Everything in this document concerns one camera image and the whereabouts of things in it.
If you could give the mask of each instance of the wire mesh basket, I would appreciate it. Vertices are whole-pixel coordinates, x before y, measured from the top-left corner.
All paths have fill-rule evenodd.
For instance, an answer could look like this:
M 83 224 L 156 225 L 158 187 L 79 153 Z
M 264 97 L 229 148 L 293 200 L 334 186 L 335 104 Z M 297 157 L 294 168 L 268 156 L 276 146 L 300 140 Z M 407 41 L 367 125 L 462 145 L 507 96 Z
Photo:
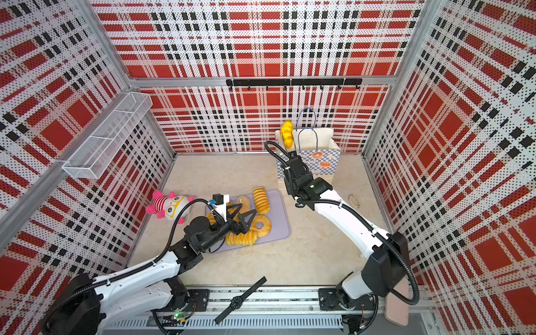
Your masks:
M 99 179 L 152 105 L 149 94 L 128 93 L 63 164 L 63 169 L 73 178 Z

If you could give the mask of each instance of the floor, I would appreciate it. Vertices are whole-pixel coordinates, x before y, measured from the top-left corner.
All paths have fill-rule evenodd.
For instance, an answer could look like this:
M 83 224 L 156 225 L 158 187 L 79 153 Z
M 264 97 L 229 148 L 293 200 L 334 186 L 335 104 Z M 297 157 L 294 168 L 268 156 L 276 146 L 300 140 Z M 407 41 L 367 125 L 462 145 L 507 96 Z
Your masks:
M 358 196 L 359 212 L 379 227 L 385 227 L 378 203 L 360 155 L 340 158 L 332 185 L 344 200 Z M 276 160 L 268 154 L 179 155 L 163 193 L 212 198 L 214 193 L 240 195 L 256 186 L 277 189 Z M 185 285 L 251 285 L 262 276 L 267 285 L 335 285 L 364 266 L 359 249 L 334 224 L 308 207 L 298 209 L 283 194 L 289 238 L 217 254 L 204 259 L 181 275 Z M 204 205 L 194 204 L 186 222 L 203 215 Z M 130 265 L 150 259 L 162 251 L 171 221 L 150 218 L 138 241 Z M 179 226 L 173 241 L 183 236 Z

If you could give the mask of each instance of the plush toy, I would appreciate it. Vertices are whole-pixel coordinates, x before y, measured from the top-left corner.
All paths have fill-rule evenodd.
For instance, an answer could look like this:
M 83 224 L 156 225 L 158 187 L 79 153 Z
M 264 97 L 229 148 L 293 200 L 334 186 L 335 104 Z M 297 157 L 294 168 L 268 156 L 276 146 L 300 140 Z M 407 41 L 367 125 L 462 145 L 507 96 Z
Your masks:
M 169 196 L 166 197 L 162 192 L 155 191 L 153 192 L 153 204 L 145 207 L 145 211 L 149 214 L 157 214 L 159 219 L 166 217 L 168 220 L 175 220 L 176 215 L 192 200 L 193 197 L 175 196 L 175 192 L 169 193 Z M 184 217 L 189 211 L 188 208 L 182 213 L 183 216 L 178 220 L 179 225 L 184 223 Z

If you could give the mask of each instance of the bag handle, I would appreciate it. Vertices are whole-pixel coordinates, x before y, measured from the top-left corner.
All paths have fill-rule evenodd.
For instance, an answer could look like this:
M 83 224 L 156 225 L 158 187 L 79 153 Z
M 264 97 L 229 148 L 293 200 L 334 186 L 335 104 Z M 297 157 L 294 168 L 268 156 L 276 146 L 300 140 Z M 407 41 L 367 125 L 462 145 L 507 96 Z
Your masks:
M 305 129 L 310 129 L 310 130 L 312 130 L 312 131 L 315 133 L 315 136 L 316 136 L 316 151 L 318 151 L 318 134 L 316 133 L 316 130 L 313 129 L 313 128 L 303 128 L 302 130 L 300 130 L 300 132 L 298 133 L 298 150 L 299 150 L 300 153 L 301 153 L 300 134 L 301 134 L 301 132 L 304 131 Z
M 311 125 L 311 128 L 316 128 L 316 115 L 317 115 L 318 113 L 315 113 L 315 110 L 312 109 L 312 108 L 310 108 L 310 107 L 305 107 L 305 108 L 303 108 L 303 109 L 301 110 L 301 112 L 298 113 L 298 120 L 297 120 L 297 122 L 296 122 L 296 128 L 298 128 L 298 127 L 300 126 L 300 117 L 302 116 L 303 112 L 306 111 L 306 110 L 308 110 L 308 109 L 312 112 L 313 116 L 315 117 L 315 118 L 314 118 L 314 122 L 313 122 L 313 124 Z

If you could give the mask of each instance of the checkered pattern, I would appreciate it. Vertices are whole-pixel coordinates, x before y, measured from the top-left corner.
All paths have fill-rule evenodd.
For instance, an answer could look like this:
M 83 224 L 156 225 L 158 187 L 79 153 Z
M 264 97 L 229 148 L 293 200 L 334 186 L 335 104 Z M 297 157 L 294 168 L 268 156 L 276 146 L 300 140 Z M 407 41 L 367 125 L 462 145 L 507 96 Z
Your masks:
M 453 334 L 536 332 L 535 11 L 445 1 L 367 157 Z
M 388 87 L 150 88 L 151 111 L 177 152 L 264 150 L 285 120 L 305 107 L 318 111 L 318 127 L 334 129 L 343 152 L 360 152 Z M 313 114 L 300 123 L 311 126 Z
M 313 154 L 321 152 L 322 157 L 314 158 Z M 287 159 L 286 156 L 278 152 L 281 158 Z M 302 161 L 307 164 L 309 170 L 314 175 L 332 175 L 337 170 L 337 164 L 339 163 L 340 150 L 338 149 L 325 149 L 325 150 L 303 150 L 299 152 Z M 277 178 L 284 178 L 283 169 L 281 169 L 281 163 L 277 164 Z
M 393 75 L 424 0 L 91 0 L 135 78 Z
M 0 5 L 0 218 L 123 88 L 74 2 Z
M 38 334 L 74 276 L 121 270 L 169 165 L 142 120 L 98 180 L 64 179 L 0 253 L 0 333 Z

